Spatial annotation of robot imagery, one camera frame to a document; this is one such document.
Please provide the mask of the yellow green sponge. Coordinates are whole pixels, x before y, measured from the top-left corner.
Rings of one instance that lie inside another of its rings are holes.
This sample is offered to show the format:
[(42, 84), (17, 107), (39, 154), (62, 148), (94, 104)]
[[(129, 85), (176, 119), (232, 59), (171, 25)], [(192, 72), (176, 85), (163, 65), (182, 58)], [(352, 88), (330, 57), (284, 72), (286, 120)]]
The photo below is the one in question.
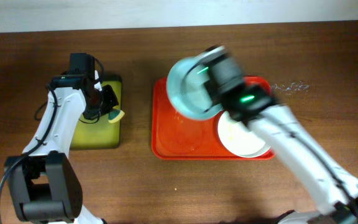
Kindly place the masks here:
[(123, 110), (112, 109), (108, 114), (108, 122), (116, 123), (116, 122), (120, 121), (124, 115), (125, 115), (125, 112), (123, 112)]

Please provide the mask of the white plate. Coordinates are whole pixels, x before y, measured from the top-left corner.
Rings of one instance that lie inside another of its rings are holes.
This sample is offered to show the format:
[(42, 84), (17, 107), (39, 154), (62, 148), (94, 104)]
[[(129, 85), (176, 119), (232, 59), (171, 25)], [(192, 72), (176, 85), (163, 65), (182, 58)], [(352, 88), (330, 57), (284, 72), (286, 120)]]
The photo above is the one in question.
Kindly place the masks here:
[(217, 131), (222, 145), (236, 156), (255, 158), (270, 150), (270, 146), (264, 140), (242, 122), (231, 119), (227, 111), (220, 116)]

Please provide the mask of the light blue plate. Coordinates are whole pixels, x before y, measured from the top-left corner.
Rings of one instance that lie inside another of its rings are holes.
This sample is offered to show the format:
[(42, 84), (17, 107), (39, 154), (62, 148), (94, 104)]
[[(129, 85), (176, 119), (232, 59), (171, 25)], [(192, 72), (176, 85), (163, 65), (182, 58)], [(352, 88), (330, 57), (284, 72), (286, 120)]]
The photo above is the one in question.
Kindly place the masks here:
[(213, 103), (204, 86), (209, 81), (209, 67), (202, 60), (224, 52), (223, 46), (213, 47), (197, 56), (179, 60), (169, 71), (166, 83), (168, 99), (182, 116), (205, 121), (223, 110), (220, 104)]

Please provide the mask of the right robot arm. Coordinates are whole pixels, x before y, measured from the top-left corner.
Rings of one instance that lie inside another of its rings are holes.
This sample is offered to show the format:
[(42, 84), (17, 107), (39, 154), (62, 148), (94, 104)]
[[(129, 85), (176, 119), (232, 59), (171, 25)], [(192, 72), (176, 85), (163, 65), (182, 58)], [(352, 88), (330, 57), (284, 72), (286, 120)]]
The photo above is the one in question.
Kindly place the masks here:
[(223, 93), (221, 104), (273, 149), (314, 201), (316, 211), (289, 211), (278, 223), (358, 223), (358, 178), (316, 142), (286, 104), (258, 85)]

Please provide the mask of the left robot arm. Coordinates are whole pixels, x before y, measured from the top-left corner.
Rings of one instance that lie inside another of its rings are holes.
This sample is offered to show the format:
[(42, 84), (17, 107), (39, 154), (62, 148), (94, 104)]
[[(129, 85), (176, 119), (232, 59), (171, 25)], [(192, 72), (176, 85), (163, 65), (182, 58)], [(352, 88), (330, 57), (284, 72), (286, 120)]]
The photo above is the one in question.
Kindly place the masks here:
[(80, 118), (90, 121), (117, 104), (111, 86), (96, 71), (64, 74), (46, 86), (40, 124), (19, 156), (8, 157), (7, 184), (16, 217), (31, 223), (105, 223), (83, 203), (83, 190), (68, 159)]

